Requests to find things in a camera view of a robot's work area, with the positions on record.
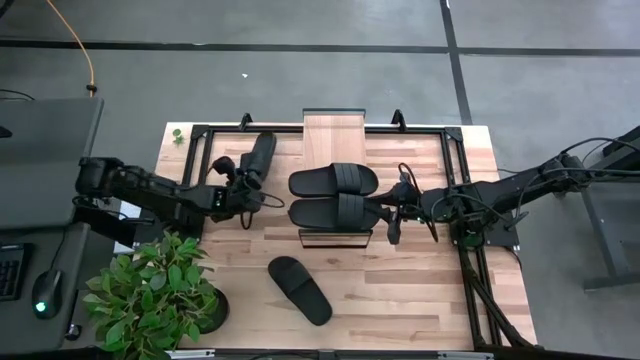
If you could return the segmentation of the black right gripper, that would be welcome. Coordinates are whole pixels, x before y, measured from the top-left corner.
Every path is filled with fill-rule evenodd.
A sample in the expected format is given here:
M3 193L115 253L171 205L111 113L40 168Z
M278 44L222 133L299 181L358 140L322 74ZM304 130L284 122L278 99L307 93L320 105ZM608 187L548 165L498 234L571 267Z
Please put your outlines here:
M405 220L416 220L421 214L420 192L410 184L396 184L390 191L391 196L369 197L375 205L395 206L396 210L377 209L374 214L388 223L387 238L391 245L398 245L401 237L401 223Z

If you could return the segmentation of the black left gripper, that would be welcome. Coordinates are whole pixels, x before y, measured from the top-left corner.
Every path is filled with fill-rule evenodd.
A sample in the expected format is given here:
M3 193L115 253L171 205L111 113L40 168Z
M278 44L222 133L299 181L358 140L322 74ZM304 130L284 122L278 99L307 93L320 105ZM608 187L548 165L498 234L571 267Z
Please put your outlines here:
M216 159L210 166L220 175L227 176L226 195L221 203L222 210L210 216L212 220L228 220L244 212L254 213L261 207L259 191L264 182L264 157L262 155L242 155L236 166L228 156Z

